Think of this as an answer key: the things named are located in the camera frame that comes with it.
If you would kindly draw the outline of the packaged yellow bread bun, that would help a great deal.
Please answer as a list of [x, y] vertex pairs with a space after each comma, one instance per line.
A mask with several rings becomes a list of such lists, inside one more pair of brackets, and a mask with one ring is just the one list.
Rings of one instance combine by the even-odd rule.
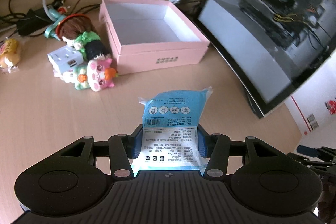
[[11, 73], [17, 69], [21, 59], [22, 46], [20, 41], [14, 38], [6, 39], [1, 45], [1, 70], [5, 73]]

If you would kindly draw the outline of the brown hair green doll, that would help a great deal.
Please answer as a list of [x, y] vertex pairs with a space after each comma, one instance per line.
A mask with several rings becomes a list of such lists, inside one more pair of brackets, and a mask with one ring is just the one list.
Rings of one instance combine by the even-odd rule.
[[79, 51], [85, 61], [105, 60], [111, 57], [90, 18], [84, 14], [65, 17], [57, 25], [55, 34], [68, 46]]

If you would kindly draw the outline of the white power adapter box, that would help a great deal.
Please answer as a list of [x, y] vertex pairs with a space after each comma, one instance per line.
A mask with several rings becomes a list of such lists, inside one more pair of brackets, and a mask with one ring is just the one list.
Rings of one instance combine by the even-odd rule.
[[47, 55], [54, 77], [65, 83], [75, 83], [75, 74], [87, 64], [82, 54], [70, 46], [63, 46]]

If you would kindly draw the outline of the right computer monitor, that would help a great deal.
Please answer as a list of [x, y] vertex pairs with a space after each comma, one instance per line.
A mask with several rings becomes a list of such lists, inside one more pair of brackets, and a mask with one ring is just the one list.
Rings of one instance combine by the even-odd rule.
[[201, 0], [195, 22], [262, 118], [335, 50], [335, 0]]

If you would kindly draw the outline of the pink pig figurine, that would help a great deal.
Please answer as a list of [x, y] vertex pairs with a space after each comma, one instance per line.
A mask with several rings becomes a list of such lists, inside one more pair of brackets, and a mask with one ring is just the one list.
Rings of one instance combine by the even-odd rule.
[[79, 65], [73, 70], [75, 89], [91, 89], [99, 92], [114, 87], [113, 79], [118, 76], [116, 69], [111, 67], [112, 59], [92, 59], [88, 64]]

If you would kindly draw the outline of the black power brick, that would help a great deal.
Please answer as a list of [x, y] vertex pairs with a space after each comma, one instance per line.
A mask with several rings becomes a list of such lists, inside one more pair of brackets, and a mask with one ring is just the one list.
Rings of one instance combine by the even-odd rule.
[[16, 25], [20, 36], [28, 36], [51, 23], [52, 20], [46, 15], [44, 9], [40, 8], [37, 10], [29, 9], [27, 14], [17, 21]]

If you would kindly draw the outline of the teal plastic toy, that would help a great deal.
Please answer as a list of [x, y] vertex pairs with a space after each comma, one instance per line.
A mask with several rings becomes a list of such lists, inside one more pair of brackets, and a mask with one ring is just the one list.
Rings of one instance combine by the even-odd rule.
[[56, 20], [46, 28], [46, 30], [44, 32], [44, 36], [46, 38], [48, 38], [48, 39], [54, 38], [54, 39], [60, 41], [59, 37], [56, 34], [56, 27], [66, 17], [67, 12], [68, 12], [68, 9], [67, 9], [66, 6], [60, 6], [58, 9], [54, 9], [51, 6], [49, 6], [49, 13]]

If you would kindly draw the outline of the blue white mask packet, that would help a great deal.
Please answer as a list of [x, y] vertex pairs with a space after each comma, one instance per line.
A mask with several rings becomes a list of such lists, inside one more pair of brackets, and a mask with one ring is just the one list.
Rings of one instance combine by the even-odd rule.
[[211, 87], [203, 90], [172, 90], [150, 100], [139, 99], [144, 106], [142, 140], [139, 155], [131, 167], [141, 170], [198, 170], [204, 173], [208, 160], [201, 155], [198, 124]]

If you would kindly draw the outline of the pink open cardboard box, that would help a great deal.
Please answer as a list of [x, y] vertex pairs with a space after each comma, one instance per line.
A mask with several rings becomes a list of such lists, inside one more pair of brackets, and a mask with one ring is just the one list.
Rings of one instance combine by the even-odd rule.
[[99, 21], [121, 75], [197, 64], [210, 44], [169, 1], [102, 0]]

